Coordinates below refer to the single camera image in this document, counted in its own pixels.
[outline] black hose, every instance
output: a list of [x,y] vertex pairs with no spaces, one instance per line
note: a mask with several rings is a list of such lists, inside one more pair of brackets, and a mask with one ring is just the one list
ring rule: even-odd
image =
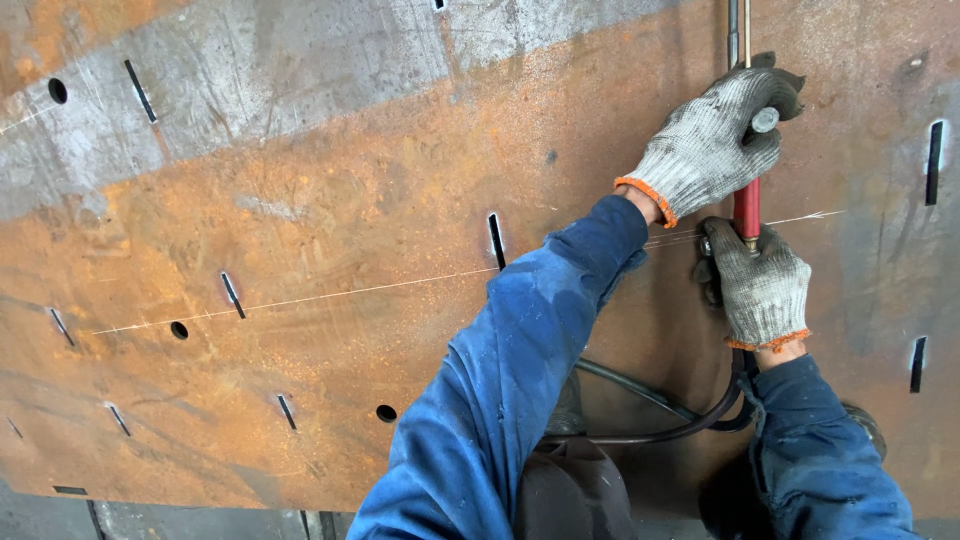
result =
[[[657,405],[662,406],[670,412],[673,412],[681,418],[689,420],[688,424],[684,424],[671,430],[658,431],[656,433],[648,433],[643,435],[588,435],[587,438],[594,444],[609,446],[671,441],[706,429],[723,432],[739,431],[749,426],[753,421],[754,407],[746,399],[743,400],[743,406],[740,408],[740,412],[735,418],[726,421],[720,420],[720,418],[727,414],[727,411],[733,407],[740,395],[740,387],[737,383],[744,376],[746,369],[744,354],[740,349],[733,349],[730,382],[727,384],[727,391],[724,392],[724,395],[722,398],[720,398],[720,401],[717,402],[717,404],[714,405],[707,414],[703,415],[700,415],[683,405],[673,402],[669,398],[666,398],[661,393],[643,384],[642,382],[630,379],[623,374],[617,373],[610,368],[601,366],[600,364],[591,362],[585,358],[578,359],[576,366],[584,371],[590,372],[599,377],[603,377],[604,379],[612,380],[613,382],[622,385],[624,388],[627,388],[628,390],[649,399]],[[541,444],[559,445],[575,436],[576,435],[548,436],[543,437],[540,442]]]

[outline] blue work jacket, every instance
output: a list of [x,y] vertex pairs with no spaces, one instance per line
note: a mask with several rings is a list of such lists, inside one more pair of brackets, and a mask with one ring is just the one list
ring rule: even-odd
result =
[[[349,540],[513,537],[524,461],[600,308],[646,259],[647,238],[640,211],[610,195],[487,283],[486,305],[400,418],[387,473]],[[758,375],[754,387],[765,409],[759,482],[778,535],[916,538],[909,503],[811,357]]]

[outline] white knit glove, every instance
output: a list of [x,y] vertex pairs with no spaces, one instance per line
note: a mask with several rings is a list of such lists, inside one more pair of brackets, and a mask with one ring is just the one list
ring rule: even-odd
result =
[[756,67],[729,72],[677,107],[647,143],[640,165],[614,187],[639,188],[662,210],[664,226],[673,227],[769,170],[780,157],[780,132],[747,136],[751,120],[764,107],[776,108],[780,120],[804,109],[797,101],[804,78],[775,69],[775,61],[773,53],[757,55]]
[[731,347],[755,351],[780,347],[810,335],[804,321],[810,265],[797,257],[770,226],[760,226],[759,255],[752,257],[730,221],[704,220],[720,290],[730,319]]

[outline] wrist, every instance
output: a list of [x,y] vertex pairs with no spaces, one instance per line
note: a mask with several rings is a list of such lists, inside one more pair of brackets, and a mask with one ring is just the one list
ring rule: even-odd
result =
[[618,197],[623,197],[624,199],[633,203],[636,209],[640,210],[640,213],[643,214],[643,218],[646,219],[647,225],[651,225],[655,221],[663,218],[663,212],[660,211],[660,207],[657,206],[657,203],[647,196],[646,193],[640,191],[632,185],[619,185],[613,190],[613,194]]
[[806,345],[802,339],[788,341],[777,348],[758,349],[754,351],[756,358],[756,367],[760,371],[773,369],[781,364],[795,360],[806,354]]

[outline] concrete floor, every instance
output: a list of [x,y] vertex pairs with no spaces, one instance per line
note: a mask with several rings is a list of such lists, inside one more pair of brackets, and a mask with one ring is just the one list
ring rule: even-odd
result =
[[[0,480],[0,540],[343,540],[353,514],[102,503],[13,493]],[[640,540],[709,540],[698,520],[636,520]],[[922,538],[960,538],[960,520],[920,520]]]

